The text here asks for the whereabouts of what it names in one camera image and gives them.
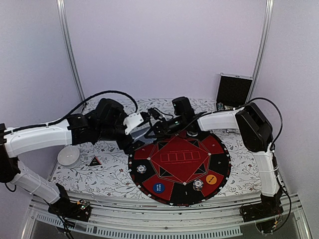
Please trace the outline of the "blue small blind button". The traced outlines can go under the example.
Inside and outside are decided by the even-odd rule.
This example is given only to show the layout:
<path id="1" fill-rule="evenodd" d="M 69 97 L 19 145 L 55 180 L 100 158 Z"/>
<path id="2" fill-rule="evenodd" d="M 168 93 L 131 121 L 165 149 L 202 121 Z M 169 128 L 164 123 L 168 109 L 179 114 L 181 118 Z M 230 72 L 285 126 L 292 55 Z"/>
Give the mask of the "blue small blind button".
<path id="1" fill-rule="evenodd" d="M 163 183 L 155 183 L 153 185 L 153 192 L 161 194 L 165 191 L 165 185 Z"/>

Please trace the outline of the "orange big blind button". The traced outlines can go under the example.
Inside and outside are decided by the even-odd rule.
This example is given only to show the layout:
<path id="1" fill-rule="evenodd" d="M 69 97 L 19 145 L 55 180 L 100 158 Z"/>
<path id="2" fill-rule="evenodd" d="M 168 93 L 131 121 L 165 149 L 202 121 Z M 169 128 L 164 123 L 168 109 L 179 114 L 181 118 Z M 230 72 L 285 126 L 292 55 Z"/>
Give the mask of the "orange big blind button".
<path id="1" fill-rule="evenodd" d="M 209 184 L 209 185 L 214 185 L 217 183 L 217 177 L 213 174 L 209 174 L 206 176 L 206 182 Z"/>

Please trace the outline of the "blue playing card deck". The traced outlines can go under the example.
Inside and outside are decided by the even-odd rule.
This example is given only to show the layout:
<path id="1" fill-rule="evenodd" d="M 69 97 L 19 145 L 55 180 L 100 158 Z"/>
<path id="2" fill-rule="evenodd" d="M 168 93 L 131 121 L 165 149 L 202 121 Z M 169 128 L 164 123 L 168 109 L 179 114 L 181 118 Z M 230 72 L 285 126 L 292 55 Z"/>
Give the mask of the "blue playing card deck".
<path id="1" fill-rule="evenodd" d="M 134 141 L 148 142 L 149 139 L 145 138 L 145 134 L 149 131 L 149 127 L 139 129 L 137 131 L 131 132 L 131 137 Z"/>

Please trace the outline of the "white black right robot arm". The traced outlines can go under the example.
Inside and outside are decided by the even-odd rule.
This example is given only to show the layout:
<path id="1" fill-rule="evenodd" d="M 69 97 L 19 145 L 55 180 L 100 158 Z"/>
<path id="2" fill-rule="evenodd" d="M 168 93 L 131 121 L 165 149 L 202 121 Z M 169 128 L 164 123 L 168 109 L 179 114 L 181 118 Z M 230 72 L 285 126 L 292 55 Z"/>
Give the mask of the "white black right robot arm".
<path id="1" fill-rule="evenodd" d="M 279 210 L 283 188 L 278 179 L 278 164 L 274 156 L 273 128 L 258 106 L 249 101 L 231 110 L 196 114 L 187 97 L 172 100 L 174 114 L 150 127 L 145 138 L 164 139 L 187 130 L 190 135 L 215 129 L 237 129 L 247 150 L 252 152 L 261 179 L 261 203 L 258 213 L 268 217 Z"/>

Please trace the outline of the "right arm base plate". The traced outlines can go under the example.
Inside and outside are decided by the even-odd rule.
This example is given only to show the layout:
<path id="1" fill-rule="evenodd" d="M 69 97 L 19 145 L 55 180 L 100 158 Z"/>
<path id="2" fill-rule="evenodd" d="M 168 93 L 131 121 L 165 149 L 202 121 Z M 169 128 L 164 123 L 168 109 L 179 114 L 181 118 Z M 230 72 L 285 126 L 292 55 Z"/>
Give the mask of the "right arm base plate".
<path id="1" fill-rule="evenodd" d="M 239 213 L 243 218 L 244 222 L 251 222 L 255 220 L 261 220 L 268 217 L 279 216 L 284 212 L 281 202 L 279 202 L 275 207 L 271 207 L 270 203 L 263 204 L 259 203 L 247 203 L 243 204 Z"/>

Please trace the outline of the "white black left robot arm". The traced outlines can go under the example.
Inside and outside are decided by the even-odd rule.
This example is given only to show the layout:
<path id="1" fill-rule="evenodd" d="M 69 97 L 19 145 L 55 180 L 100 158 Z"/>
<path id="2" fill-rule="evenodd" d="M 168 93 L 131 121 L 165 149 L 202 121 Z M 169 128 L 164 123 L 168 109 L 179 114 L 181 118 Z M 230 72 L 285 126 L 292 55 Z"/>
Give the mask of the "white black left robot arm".
<path id="1" fill-rule="evenodd" d="M 124 106 L 102 98 L 96 108 L 86 114 L 72 109 L 55 121 L 6 128 L 0 125 L 0 181 L 22 187 L 53 205 L 63 216 L 74 212 L 66 190 L 28 169 L 18 156 L 38 149 L 59 146 L 95 144 L 100 140 L 116 141 L 121 149 L 134 140 L 130 133 L 147 121 L 147 114 L 135 111 L 127 114 Z"/>

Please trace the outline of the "white blue poker chip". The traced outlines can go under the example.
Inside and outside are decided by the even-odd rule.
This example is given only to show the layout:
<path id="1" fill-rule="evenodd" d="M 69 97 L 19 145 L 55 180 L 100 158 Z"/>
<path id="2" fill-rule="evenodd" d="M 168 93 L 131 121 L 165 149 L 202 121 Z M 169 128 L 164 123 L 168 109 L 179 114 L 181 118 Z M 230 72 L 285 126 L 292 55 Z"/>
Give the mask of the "white blue poker chip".
<path id="1" fill-rule="evenodd" d="M 147 167 L 145 165 L 139 165 L 137 166 L 136 171 L 140 174 L 144 174 L 147 171 Z"/>

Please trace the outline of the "black white dealer button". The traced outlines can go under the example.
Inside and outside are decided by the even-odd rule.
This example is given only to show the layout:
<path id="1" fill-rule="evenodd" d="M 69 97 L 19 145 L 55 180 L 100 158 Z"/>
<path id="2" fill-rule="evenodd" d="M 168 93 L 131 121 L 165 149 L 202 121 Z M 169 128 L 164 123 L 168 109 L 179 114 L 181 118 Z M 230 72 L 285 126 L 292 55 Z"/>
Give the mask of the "black white dealer button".
<path id="1" fill-rule="evenodd" d="M 197 132 L 187 131 L 186 133 L 187 133 L 187 135 L 190 136 L 190 137 L 196 137 L 196 136 L 198 136 L 198 133 L 197 133 Z"/>

